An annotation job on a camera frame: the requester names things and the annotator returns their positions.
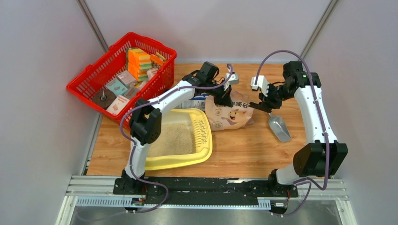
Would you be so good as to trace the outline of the pink cat litter bag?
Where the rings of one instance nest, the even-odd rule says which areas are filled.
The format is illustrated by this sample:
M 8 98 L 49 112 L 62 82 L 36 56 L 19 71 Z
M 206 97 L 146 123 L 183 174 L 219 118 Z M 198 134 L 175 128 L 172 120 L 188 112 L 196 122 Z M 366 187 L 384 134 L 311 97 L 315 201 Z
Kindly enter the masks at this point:
M 232 107 L 216 105 L 214 97 L 205 100 L 205 113 L 212 131 L 239 129 L 254 123 L 254 109 L 249 106 L 249 98 L 237 91 L 231 92 Z

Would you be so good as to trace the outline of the metal litter scoop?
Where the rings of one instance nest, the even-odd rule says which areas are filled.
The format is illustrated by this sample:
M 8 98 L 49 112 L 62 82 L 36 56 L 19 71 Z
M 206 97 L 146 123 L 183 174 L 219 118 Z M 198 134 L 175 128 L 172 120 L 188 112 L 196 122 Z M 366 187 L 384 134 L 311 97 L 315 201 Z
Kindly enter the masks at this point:
M 268 124 L 274 135 L 278 138 L 280 142 L 288 142 L 291 140 L 291 135 L 288 131 L 285 121 L 280 116 L 274 116 L 268 113 L 269 120 Z

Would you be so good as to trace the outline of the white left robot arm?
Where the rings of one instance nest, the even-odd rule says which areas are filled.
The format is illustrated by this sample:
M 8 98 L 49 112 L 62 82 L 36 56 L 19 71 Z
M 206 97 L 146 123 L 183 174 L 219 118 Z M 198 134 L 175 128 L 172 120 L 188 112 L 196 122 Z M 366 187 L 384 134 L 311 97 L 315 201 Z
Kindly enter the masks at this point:
M 213 96 L 216 104 L 232 107 L 230 97 L 231 86 L 227 83 L 234 74 L 233 66 L 227 65 L 228 76 L 221 83 L 215 81 L 219 68 L 206 61 L 199 70 L 185 75 L 173 88 L 158 97 L 136 101 L 134 108 L 124 117 L 130 116 L 130 134 L 122 135 L 133 144 L 126 167 L 121 179 L 125 188 L 133 195 L 143 190 L 145 163 L 149 148 L 161 134 L 161 121 L 172 109 L 180 103 L 193 98 L 200 93 Z

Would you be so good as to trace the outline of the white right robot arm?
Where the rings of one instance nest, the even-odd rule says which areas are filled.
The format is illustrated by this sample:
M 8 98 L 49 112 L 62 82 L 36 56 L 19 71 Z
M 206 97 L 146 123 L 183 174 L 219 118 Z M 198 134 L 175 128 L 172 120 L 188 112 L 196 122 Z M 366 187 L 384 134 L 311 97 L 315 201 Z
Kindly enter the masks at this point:
M 275 85 L 257 74 L 250 82 L 252 90 L 259 91 L 260 99 L 258 104 L 251 102 L 250 107 L 271 113 L 283 101 L 293 98 L 299 105 L 306 133 L 306 144 L 295 153 L 292 164 L 270 174 L 268 191 L 280 196 L 286 185 L 314 183 L 314 177 L 324 178 L 323 185 L 318 186 L 324 190 L 329 176 L 336 174 L 347 156 L 347 145 L 338 140 L 329 124 L 318 74 L 305 71 L 300 61 L 290 61 L 283 66 L 283 78 L 281 85 Z

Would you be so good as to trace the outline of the yellow plastic litter box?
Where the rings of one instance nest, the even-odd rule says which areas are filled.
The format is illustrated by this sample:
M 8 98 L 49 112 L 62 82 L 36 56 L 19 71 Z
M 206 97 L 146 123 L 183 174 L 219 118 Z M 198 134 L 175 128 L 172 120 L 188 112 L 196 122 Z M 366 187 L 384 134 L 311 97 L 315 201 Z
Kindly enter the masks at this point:
M 161 134 L 149 146 L 135 148 L 126 165 L 136 175 L 144 171 L 172 169 L 202 163 L 213 150 L 212 134 L 205 113 L 199 109 L 173 109 L 163 116 Z

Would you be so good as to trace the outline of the grey pink small box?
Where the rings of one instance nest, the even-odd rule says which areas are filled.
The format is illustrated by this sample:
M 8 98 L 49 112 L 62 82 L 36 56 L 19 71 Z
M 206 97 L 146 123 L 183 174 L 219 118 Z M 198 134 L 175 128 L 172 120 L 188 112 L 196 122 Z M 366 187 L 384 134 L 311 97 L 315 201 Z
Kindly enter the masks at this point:
M 127 70 L 118 73 L 116 78 L 126 87 L 135 86 L 138 83 L 136 78 Z

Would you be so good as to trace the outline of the teal small box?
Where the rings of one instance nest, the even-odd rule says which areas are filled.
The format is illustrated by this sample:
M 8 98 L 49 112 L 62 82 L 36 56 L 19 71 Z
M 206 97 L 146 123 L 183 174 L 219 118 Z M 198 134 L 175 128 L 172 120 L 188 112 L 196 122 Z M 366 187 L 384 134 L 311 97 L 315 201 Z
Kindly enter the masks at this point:
M 112 91 L 116 96 L 123 95 L 128 90 L 128 88 L 117 78 L 106 83 L 105 87 Z

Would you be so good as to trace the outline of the blue chips bag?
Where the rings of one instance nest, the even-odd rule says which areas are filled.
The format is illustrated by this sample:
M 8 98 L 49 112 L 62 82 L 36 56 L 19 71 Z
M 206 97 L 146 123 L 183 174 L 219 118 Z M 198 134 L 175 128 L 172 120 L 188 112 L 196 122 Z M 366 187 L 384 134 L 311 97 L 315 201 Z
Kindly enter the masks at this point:
M 195 96 L 189 100 L 185 100 L 184 102 L 178 104 L 175 109 L 190 109 L 190 108 L 196 108 L 202 111 L 205 111 L 205 104 L 206 104 L 206 99 L 207 95 L 199 95 Z

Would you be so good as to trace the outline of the orange yellow sponge pack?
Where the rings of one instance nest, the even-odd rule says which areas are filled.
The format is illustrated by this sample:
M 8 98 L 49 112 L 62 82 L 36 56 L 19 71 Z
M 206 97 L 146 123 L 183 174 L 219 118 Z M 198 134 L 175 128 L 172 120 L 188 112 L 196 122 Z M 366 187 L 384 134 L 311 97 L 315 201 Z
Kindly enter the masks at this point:
M 126 55 L 127 71 L 139 82 L 146 80 L 152 68 L 151 56 L 140 48 L 129 48 Z

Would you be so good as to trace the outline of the red plastic basket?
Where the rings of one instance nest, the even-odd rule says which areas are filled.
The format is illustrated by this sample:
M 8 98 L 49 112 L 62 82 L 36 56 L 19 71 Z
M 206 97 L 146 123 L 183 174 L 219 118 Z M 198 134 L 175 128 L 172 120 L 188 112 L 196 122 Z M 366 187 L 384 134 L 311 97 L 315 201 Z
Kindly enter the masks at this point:
M 106 84 L 114 79 L 116 75 L 126 70 L 126 52 L 129 48 L 138 47 L 147 53 L 160 53 L 166 58 L 160 71 L 133 97 L 124 109 L 117 115 L 93 103 L 93 96 L 100 90 L 106 88 Z M 126 112 L 134 108 L 139 99 L 149 100 L 163 94 L 173 87 L 175 74 L 175 59 L 177 52 L 162 43 L 149 37 L 141 36 L 134 32 L 126 33 L 94 64 L 88 65 L 77 75 L 66 89 L 74 94 L 81 102 L 98 111 L 116 124 L 123 124 L 125 129 L 129 128 L 130 116 L 122 119 Z

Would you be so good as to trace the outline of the brown round disc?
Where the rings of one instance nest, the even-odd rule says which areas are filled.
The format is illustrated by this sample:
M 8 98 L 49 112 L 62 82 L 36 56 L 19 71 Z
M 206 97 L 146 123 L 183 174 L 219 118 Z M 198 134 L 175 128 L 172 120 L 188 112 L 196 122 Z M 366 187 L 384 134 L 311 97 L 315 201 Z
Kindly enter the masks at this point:
M 107 109 L 114 102 L 115 99 L 116 95 L 111 90 L 99 90 L 93 96 L 92 101 L 94 104 L 101 107 L 102 109 Z

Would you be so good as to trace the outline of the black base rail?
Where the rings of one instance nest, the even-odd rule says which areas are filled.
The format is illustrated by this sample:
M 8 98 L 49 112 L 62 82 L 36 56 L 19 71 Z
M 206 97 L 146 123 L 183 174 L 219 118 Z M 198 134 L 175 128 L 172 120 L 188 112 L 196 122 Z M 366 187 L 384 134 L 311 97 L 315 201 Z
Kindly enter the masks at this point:
M 122 178 L 115 180 L 113 194 L 145 197 L 144 203 L 164 205 L 252 206 L 259 197 L 297 197 L 294 185 L 280 185 L 271 180 L 237 178 L 145 177 L 128 187 Z

